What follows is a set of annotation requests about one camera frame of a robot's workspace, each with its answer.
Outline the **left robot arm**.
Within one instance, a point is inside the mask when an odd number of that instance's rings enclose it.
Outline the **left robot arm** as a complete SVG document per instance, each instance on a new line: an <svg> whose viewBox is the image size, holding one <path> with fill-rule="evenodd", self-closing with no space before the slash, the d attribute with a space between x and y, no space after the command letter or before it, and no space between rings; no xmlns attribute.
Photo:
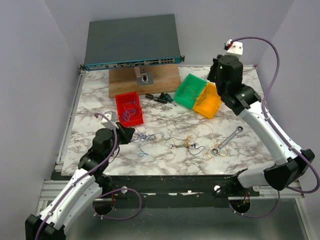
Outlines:
<svg viewBox="0 0 320 240"><path fill-rule="evenodd" d="M135 129L124 127L101 128L95 133L91 148L80 158L73 176L58 196L38 215L25 221L27 240L64 240L72 224L98 198L107 197L111 185L103 172L119 145L131 142Z"/></svg>

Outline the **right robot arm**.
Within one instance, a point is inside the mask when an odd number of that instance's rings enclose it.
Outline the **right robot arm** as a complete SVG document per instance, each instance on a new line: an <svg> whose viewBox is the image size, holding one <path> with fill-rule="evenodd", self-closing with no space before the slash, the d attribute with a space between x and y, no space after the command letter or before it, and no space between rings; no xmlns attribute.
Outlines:
<svg viewBox="0 0 320 240"><path fill-rule="evenodd" d="M273 164L267 167L245 169L236 173L230 191L241 196L253 186L270 186L281 191L301 177L315 154L302 149L280 128L264 116L259 94L243 80L243 64L233 55L218 55L207 79L215 83L222 102L245 121L271 154Z"/></svg>

